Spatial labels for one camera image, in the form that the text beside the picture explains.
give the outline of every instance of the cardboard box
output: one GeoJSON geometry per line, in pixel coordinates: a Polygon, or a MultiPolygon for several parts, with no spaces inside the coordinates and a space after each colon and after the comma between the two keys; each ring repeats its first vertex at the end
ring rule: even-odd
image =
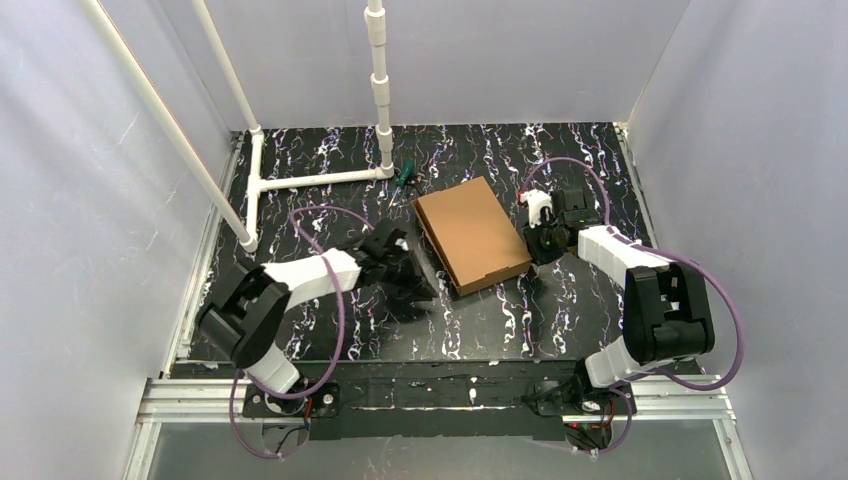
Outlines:
{"type": "Polygon", "coordinates": [[[483,177],[412,202],[459,295],[526,272],[532,258],[483,177]]]}

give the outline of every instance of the black marble-pattern surface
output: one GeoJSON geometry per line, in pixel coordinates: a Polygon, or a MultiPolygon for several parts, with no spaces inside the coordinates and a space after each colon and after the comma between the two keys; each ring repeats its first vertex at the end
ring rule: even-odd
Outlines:
{"type": "MultiPolygon", "coordinates": [[[[521,124],[394,127],[394,162],[412,158],[424,174],[424,193],[483,176],[516,225],[526,213],[517,192],[534,164],[543,158],[570,156],[590,164],[603,179],[612,202],[611,221],[623,233],[649,244],[645,223],[612,124],[521,124]]],[[[268,132],[276,158],[263,159],[263,178],[284,178],[373,167],[380,162],[373,128],[283,129],[268,132]]],[[[245,142],[230,192],[246,213],[245,191],[250,160],[245,142]]],[[[579,167],[558,162],[539,172],[545,190],[577,185],[591,178],[579,167]]],[[[396,304],[379,287],[345,294],[346,331],[342,359],[462,360],[505,358],[578,359],[620,335],[621,290],[606,275],[572,256],[497,286],[457,298],[446,271],[424,239],[409,188],[389,208],[394,180],[336,184],[272,191],[259,204],[258,262],[285,262],[311,254],[286,223],[297,207],[336,205],[356,211],[372,223],[391,218],[404,224],[413,252],[439,292],[432,302],[396,304]]],[[[602,214],[602,205],[596,202],[602,214]]],[[[301,226],[319,244],[332,247],[364,231],[355,218],[334,211],[309,215],[301,226]]],[[[232,231],[223,225],[206,289],[219,273],[246,256],[232,231]]],[[[333,352],[338,314],[333,296],[290,310],[277,343],[290,357],[324,360],[333,352]]],[[[225,360],[199,333],[191,360],[225,360]]]]}

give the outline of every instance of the white wall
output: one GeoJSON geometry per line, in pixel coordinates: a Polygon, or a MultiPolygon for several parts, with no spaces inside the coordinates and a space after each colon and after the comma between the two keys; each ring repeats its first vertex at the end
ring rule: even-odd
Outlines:
{"type": "MultiPolygon", "coordinates": [[[[229,133],[142,6],[146,66],[220,175],[229,133]]],[[[3,477],[118,478],[209,201],[75,2],[0,5],[0,145],[3,477]]]]}
{"type": "Polygon", "coordinates": [[[100,2],[217,179],[227,158],[221,152],[230,148],[223,134],[229,129],[162,6],[157,0],[100,2]]]}
{"type": "MultiPolygon", "coordinates": [[[[744,313],[729,390],[757,478],[848,469],[846,31],[838,0],[693,0],[630,120],[660,244],[744,313]]],[[[715,319],[720,372],[734,344],[715,319]]]]}
{"type": "MultiPolygon", "coordinates": [[[[232,130],[190,2],[159,0],[232,130]]],[[[393,124],[626,121],[688,0],[386,0],[393,124]]],[[[207,0],[264,127],[376,121],[365,0],[207,0]]]]}

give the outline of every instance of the small tool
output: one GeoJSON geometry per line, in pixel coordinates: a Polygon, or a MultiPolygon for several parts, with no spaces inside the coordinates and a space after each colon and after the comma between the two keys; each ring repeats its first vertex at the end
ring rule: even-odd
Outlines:
{"type": "Polygon", "coordinates": [[[395,194],[392,195],[392,201],[389,202],[389,208],[392,208],[392,205],[395,203],[395,199],[397,199],[398,193],[403,190],[403,187],[409,184],[410,177],[412,177],[413,172],[415,171],[415,161],[407,160],[403,163],[403,168],[397,174],[397,185],[398,188],[395,190],[395,194]]]}

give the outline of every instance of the purple cable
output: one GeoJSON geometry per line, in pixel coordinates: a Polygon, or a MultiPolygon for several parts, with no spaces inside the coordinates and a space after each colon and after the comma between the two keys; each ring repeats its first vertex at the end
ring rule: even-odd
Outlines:
{"type": "MultiPolygon", "coordinates": [[[[307,234],[302,228],[300,228],[300,225],[298,225],[297,221],[295,221],[295,219],[294,219],[295,214],[308,212],[308,211],[312,211],[312,210],[336,210],[336,211],[339,211],[339,212],[347,213],[347,214],[352,215],[352,216],[358,218],[359,220],[361,220],[362,223],[364,223],[365,226],[367,226],[368,228],[370,228],[372,230],[374,229],[374,227],[364,217],[362,217],[361,215],[359,215],[356,212],[353,212],[351,210],[348,210],[348,209],[342,208],[342,207],[334,207],[332,205],[321,205],[321,206],[316,206],[316,207],[303,207],[303,208],[297,208],[295,210],[292,210],[289,213],[289,216],[288,216],[289,223],[292,225],[292,227],[294,227],[295,231],[301,237],[306,239],[306,241],[312,246],[313,249],[315,249],[316,252],[318,252],[319,255],[324,254],[324,249],[321,248],[320,245],[318,245],[318,242],[316,242],[314,238],[310,237],[309,234],[307,234]]],[[[337,329],[338,330],[338,339],[336,340],[336,350],[335,350],[335,352],[333,352],[333,357],[330,359],[330,365],[327,367],[327,371],[324,372],[324,375],[322,375],[321,378],[313,386],[311,386],[310,388],[307,388],[306,390],[304,390],[302,392],[291,393],[291,394],[277,392],[275,390],[268,388],[266,385],[264,385],[262,382],[259,382],[257,379],[253,378],[252,376],[248,375],[248,377],[250,377],[250,379],[253,380],[253,382],[256,384],[256,386],[260,390],[262,390],[263,392],[265,392],[268,395],[271,395],[273,397],[281,398],[283,400],[296,400],[296,399],[299,399],[299,398],[304,398],[304,397],[307,397],[309,395],[312,395],[313,393],[318,391],[319,388],[324,386],[325,383],[327,383],[327,380],[330,379],[330,375],[333,374],[333,371],[336,369],[336,365],[339,362],[339,357],[341,356],[341,353],[342,353],[342,344],[344,343],[344,320],[345,320],[345,317],[344,317],[344,298],[342,297],[342,287],[341,287],[341,284],[339,282],[338,275],[336,275],[336,272],[333,270],[333,267],[330,265],[330,262],[327,261],[326,258],[324,258],[322,256],[321,260],[324,261],[324,265],[327,267],[327,274],[330,276],[330,281],[333,283],[333,287],[336,290],[336,308],[338,309],[338,312],[339,312],[339,326],[338,326],[338,329],[337,329]]],[[[275,458],[284,457],[286,455],[289,455],[289,454],[297,451],[300,448],[300,446],[297,446],[297,447],[295,447],[291,450],[288,450],[288,451],[280,453],[280,454],[260,452],[256,449],[254,449],[253,447],[251,447],[247,443],[247,441],[242,437],[241,432],[238,430],[238,427],[236,426],[236,423],[235,423],[235,408],[234,408],[235,407],[236,386],[238,385],[238,378],[239,378],[240,373],[241,373],[241,370],[236,370],[236,376],[233,379],[233,387],[230,390],[230,408],[229,408],[230,425],[233,428],[233,433],[236,436],[236,440],[238,440],[238,442],[241,444],[242,447],[244,447],[245,450],[252,453],[253,455],[255,455],[259,458],[265,458],[265,459],[270,459],[270,460],[273,460],[275,458]]]]}
{"type": "Polygon", "coordinates": [[[575,165],[580,165],[581,167],[586,169],[586,171],[589,173],[589,175],[592,176],[592,178],[595,179],[595,183],[598,184],[598,190],[601,192],[601,198],[604,200],[604,225],[609,225],[610,201],[609,201],[609,196],[607,195],[607,189],[604,188],[604,182],[601,180],[601,177],[599,177],[598,174],[595,173],[594,170],[592,170],[591,166],[586,165],[585,162],[581,162],[580,160],[577,160],[576,158],[551,157],[551,158],[546,159],[542,163],[533,167],[532,170],[530,170],[530,173],[527,174],[527,178],[524,180],[524,185],[521,187],[521,191],[522,192],[529,191],[530,185],[533,183],[533,175],[535,175],[536,172],[538,172],[539,169],[541,169],[545,165],[547,165],[549,163],[553,163],[553,162],[569,162],[569,163],[573,163],[575,165]]]}
{"type": "MultiPolygon", "coordinates": [[[[615,234],[614,238],[622,243],[626,243],[628,245],[633,244],[633,241],[629,238],[625,237],[621,234],[615,234]]],[[[740,320],[741,316],[739,315],[739,310],[736,308],[736,302],[733,301],[733,298],[727,292],[727,290],[719,283],[718,279],[713,276],[710,272],[708,272],[704,267],[698,265],[692,260],[677,255],[676,253],[667,252],[665,250],[659,250],[656,248],[646,247],[640,244],[633,244],[633,248],[642,252],[653,253],[655,255],[659,255],[661,257],[668,258],[669,260],[674,260],[676,262],[680,262],[684,265],[689,266],[696,272],[700,273],[713,288],[716,289],[721,299],[724,300],[724,303],[727,305],[727,309],[730,311],[730,317],[733,319],[733,326],[736,329],[736,355],[733,358],[733,364],[730,366],[730,370],[728,370],[727,374],[724,375],[721,379],[719,379],[715,383],[710,383],[707,385],[698,385],[696,383],[687,382],[681,378],[678,378],[673,373],[663,369],[658,368],[656,371],[662,373],[666,377],[670,378],[674,383],[678,385],[682,385],[691,390],[697,390],[700,392],[706,392],[709,390],[715,390],[717,388],[721,388],[728,383],[736,376],[739,372],[739,368],[742,367],[742,359],[745,357],[745,326],[742,324],[740,320]]]]}
{"type": "Polygon", "coordinates": [[[259,458],[264,458],[266,460],[274,460],[274,459],[277,459],[277,458],[285,458],[285,457],[291,455],[292,453],[295,453],[296,451],[300,450],[300,448],[303,447],[306,444],[306,441],[304,441],[301,444],[296,445],[293,448],[286,450],[285,452],[280,452],[280,453],[260,452],[259,450],[251,447],[249,443],[247,443],[247,440],[244,439],[244,437],[241,434],[241,431],[239,431],[238,425],[236,425],[236,418],[235,418],[236,388],[238,387],[238,379],[241,376],[241,373],[242,373],[241,370],[236,369],[236,375],[235,375],[235,377],[233,377],[233,386],[230,389],[230,407],[229,407],[229,412],[228,412],[229,416],[230,416],[230,427],[233,428],[233,434],[236,436],[236,440],[238,440],[238,442],[241,444],[241,446],[244,447],[244,449],[247,450],[250,454],[257,456],[259,458]]]}

